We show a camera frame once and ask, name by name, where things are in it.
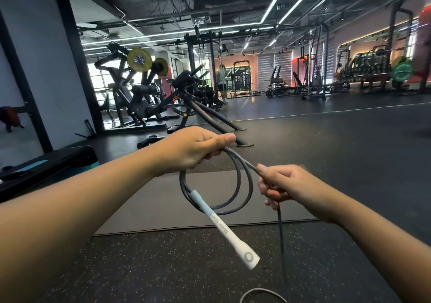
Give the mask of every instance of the person's right arm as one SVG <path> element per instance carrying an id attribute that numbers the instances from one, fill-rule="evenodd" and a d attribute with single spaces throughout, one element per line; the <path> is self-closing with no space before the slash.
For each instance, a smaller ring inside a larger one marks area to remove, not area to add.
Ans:
<path id="1" fill-rule="evenodd" d="M 277 210 L 279 202 L 295 200 L 319 219 L 340 225 L 402 301 L 431 301 L 431 247 L 299 166 L 257 169 L 267 205 Z"/>

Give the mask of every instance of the gray rope cord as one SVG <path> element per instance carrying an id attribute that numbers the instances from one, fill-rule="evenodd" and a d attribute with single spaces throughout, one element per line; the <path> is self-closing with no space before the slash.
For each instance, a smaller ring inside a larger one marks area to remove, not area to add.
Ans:
<path id="1" fill-rule="evenodd" d="M 251 173 L 250 173 L 250 169 L 253 170 L 256 174 L 259 174 L 257 172 L 257 169 L 255 166 L 253 166 L 252 164 L 250 164 L 247 160 L 245 160 L 244 158 L 242 158 L 237 152 L 233 151 L 230 148 L 224 147 L 222 149 L 223 152 L 227 153 L 228 156 L 230 157 L 230 159 L 232 159 L 234 165 L 235 165 L 235 170 L 237 172 L 237 186 L 235 188 L 235 192 L 234 194 L 230 197 L 229 200 L 227 200 L 226 202 L 219 204 L 217 206 L 212 206 L 211 209 L 218 210 L 221 208 L 226 207 L 227 205 L 229 205 L 238 195 L 239 191 L 240 191 L 240 187 L 241 187 L 241 170 L 240 170 L 240 165 L 239 163 L 244 167 L 245 173 L 247 175 L 247 179 L 248 179 L 248 183 L 249 183 L 249 192 L 248 195 L 245 199 L 245 201 L 240 204 L 240 206 L 238 208 L 234 208 L 231 210 L 227 210 L 227 211 L 222 211 L 222 212 L 218 212 L 215 211 L 215 213 L 217 213 L 217 215 L 222 216 L 222 215 L 228 215 L 230 213 L 234 213 L 242 208 L 245 207 L 245 205 L 248 203 L 248 201 L 250 201 L 251 196 L 253 194 L 253 179 L 251 178 Z M 198 209 L 200 212 L 202 212 L 202 210 L 199 208 L 199 206 L 193 201 L 193 199 L 190 196 L 190 192 L 191 189 L 189 188 L 189 186 L 187 185 L 186 182 L 186 172 L 185 170 L 180 172 L 180 187 L 181 187 L 181 191 L 184 194 L 184 197 L 187 199 L 187 201 L 189 201 L 191 203 L 191 205 L 193 207 L 195 207 L 196 209 Z M 265 288 L 253 288 L 249 291 L 247 291 L 240 300 L 240 303 L 243 302 L 245 296 L 247 296 L 248 294 L 254 292 L 254 291 L 264 291 L 267 293 L 270 293 L 272 295 L 277 296 L 278 298 L 280 298 L 281 300 L 283 300 L 283 302 L 288 303 L 291 302 L 290 300 L 290 291 L 289 291 L 289 287 L 288 287 L 288 278 L 287 278 L 287 273 L 286 273 L 286 263 L 285 263 L 285 254 L 284 254 L 284 236 L 283 236 L 283 222 L 281 220 L 281 212 L 280 212 L 280 208 L 278 208 L 277 210 L 277 217 L 278 217 L 278 230 L 280 233 L 280 248 L 281 248 L 281 260 L 282 260 L 282 264 L 283 264 L 283 279 L 284 279 L 284 286 L 285 286 L 285 297 L 286 299 L 284 299 L 281 295 L 277 294 L 276 292 L 273 292 L 272 290 L 268 290 Z"/>

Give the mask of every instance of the red bag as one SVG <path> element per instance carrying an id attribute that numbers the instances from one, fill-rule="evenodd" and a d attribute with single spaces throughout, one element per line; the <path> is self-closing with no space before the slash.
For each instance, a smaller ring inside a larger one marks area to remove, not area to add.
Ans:
<path id="1" fill-rule="evenodd" d="M 0 107 L 0 120 L 6 124 L 6 131 L 8 133 L 12 132 L 12 126 L 24 128 L 21 125 L 18 114 L 12 107 Z"/>

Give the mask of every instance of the yellow weight plate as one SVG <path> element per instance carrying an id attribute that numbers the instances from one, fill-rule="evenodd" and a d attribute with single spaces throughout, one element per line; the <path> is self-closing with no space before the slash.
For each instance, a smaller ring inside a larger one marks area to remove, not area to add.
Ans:
<path id="1" fill-rule="evenodd" d="M 169 67 L 169 65 L 168 65 L 168 62 L 166 61 L 166 59 L 158 57 L 158 58 L 155 59 L 154 63 L 161 64 L 163 66 L 163 69 L 161 71 L 156 72 L 156 74 L 158 76 L 166 76 L 166 75 L 168 75 L 168 67 Z"/>
<path id="2" fill-rule="evenodd" d="M 404 56 L 399 56 L 399 57 L 395 58 L 391 63 L 392 68 L 394 68 L 396 65 L 398 65 L 399 63 L 401 63 L 401 61 L 403 61 L 405 59 L 406 58 Z"/>
<path id="3" fill-rule="evenodd" d="M 136 72 L 148 72 L 153 65 L 150 53 L 144 48 L 133 48 L 127 55 L 130 68 Z"/>

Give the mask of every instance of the gray yoga mat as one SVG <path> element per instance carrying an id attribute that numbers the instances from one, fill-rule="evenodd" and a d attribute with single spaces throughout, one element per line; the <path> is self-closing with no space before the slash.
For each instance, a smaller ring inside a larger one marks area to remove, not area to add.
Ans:
<path id="1" fill-rule="evenodd" d="M 250 225 L 277 221 L 277 213 L 264 204 L 265 197 L 257 187 L 258 176 L 253 171 L 253 195 L 241 210 L 225 215 L 228 225 Z M 248 193 L 248 181 L 241 170 L 241 189 L 235 200 L 222 211 L 238 207 Z M 210 206 L 226 202 L 234 193 L 237 178 L 234 170 L 187 174 L 190 189 L 196 189 Z M 315 220 L 303 206 L 286 201 L 281 204 L 283 221 Z M 213 226 L 202 212 L 196 210 L 183 196 L 179 174 L 168 174 L 151 180 L 136 192 L 109 218 L 95 235 L 133 233 L 164 229 Z"/>

